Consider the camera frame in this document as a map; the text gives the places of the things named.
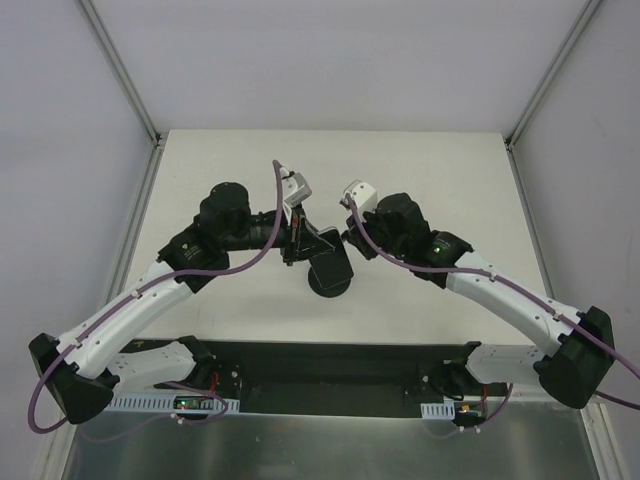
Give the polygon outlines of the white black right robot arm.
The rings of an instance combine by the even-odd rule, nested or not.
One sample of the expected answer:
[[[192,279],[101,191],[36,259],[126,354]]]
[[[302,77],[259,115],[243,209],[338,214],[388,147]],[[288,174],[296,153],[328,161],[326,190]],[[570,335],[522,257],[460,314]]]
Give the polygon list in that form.
[[[366,259],[390,263],[482,306],[531,344],[478,344],[450,369],[452,387],[473,394],[484,384],[540,386],[561,404],[584,408],[615,362],[610,316],[543,297],[510,279],[471,244],[433,230],[406,193],[383,199],[369,184],[356,182],[341,199],[348,209],[344,234]]]

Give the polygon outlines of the black phone stand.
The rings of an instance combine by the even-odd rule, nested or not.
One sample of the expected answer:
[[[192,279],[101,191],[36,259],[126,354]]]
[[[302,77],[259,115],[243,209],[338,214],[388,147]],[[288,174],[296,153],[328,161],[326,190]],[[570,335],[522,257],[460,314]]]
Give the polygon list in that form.
[[[344,293],[347,292],[347,290],[351,286],[351,281],[347,280],[338,285],[335,285],[329,288],[323,288],[320,285],[317,277],[315,276],[312,270],[308,272],[307,281],[308,281],[309,287],[316,295],[323,298],[329,298],[329,299],[336,298],[343,295]]]

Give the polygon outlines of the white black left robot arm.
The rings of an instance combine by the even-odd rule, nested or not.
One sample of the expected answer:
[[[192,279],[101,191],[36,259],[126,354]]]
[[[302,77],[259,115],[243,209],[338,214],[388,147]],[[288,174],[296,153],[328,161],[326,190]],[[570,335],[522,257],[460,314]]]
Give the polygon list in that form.
[[[123,348],[158,317],[217,277],[248,270],[272,249],[285,265],[309,262],[313,270],[342,253],[338,230],[316,228],[302,206],[311,189],[294,173],[276,183],[277,206],[252,213],[248,190],[235,182],[214,186],[191,224],[175,235],[127,290],[77,327],[55,337],[41,333],[28,345],[38,373],[29,401],[37,425],[40,394],[48,391],[64,422],[78,425],[100,414],[117,394],[165,382],[199,389],[210,380],[212,355],[193,336],[166,347],[125,354]]]

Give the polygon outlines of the light blue smartphone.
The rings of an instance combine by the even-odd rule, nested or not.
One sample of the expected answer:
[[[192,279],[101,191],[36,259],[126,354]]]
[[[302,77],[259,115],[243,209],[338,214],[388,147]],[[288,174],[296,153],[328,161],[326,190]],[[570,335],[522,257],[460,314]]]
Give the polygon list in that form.
[[[309,271],[314,272],[323,288],[329,288],[347,280],[351,281],[354,271],[340,232],[337,229],[330,229],[323,232],[321,236],[327,238],[334,245],[335,250],[312,258]]]

